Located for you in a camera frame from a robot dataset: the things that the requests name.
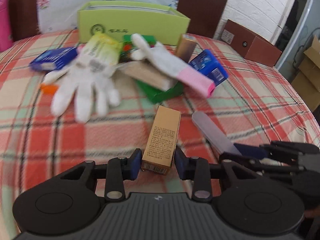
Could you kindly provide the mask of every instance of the pink container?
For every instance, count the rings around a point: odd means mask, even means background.
[[[13,45],[7,0],[0,0],[0,52]]]

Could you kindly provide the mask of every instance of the white brick wall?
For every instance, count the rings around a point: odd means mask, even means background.
[[[220,37],[228,19],[270,41],[288,0],[228,0],[214,38]]]

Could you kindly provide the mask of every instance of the glove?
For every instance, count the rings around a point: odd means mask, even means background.
[[[96,58],[80,54],[69,66],[49,72],[44,77],[45,84],[62,78],[61,85],[52,99],[51,113],[55,116],[62,115],[76,91],[76,121],[87,122],[91,115],[94,89],[97,113],[99,116],[105,116],[108,113],[108,104],[118,106],[121,101],[119,91],[115,89],[111,80],[114,70],[115,68],[99,62]]]
[[[131,35],[132,43],[138,48],[131,53],[133,60],[148,59],[161,72],[189,85],[201,95],[208,98],[215,89],[214,82],[196,71],[182,59],[172,55],[163,44],[157,42],[154,48],[140,34]]]

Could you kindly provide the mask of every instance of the blue toothpaste box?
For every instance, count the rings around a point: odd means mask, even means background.
[[[193,60],[191,60],[189,65],[203,75],[212,79],[216,86],[221,84],[229,77],[228,73],[221,66],[220,62],[208,49],[205,49]]]
[[[76,47],[50,49],[31,61],[29,67],[35,71],[60,70],[77,55]]]

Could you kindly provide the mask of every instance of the wooden chair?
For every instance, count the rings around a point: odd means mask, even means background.
[[[39,34],[37,0],[8,0],[13,40]],[[179,0],[178,11],[191,21],[189,33],[212,38],[227,0]]]

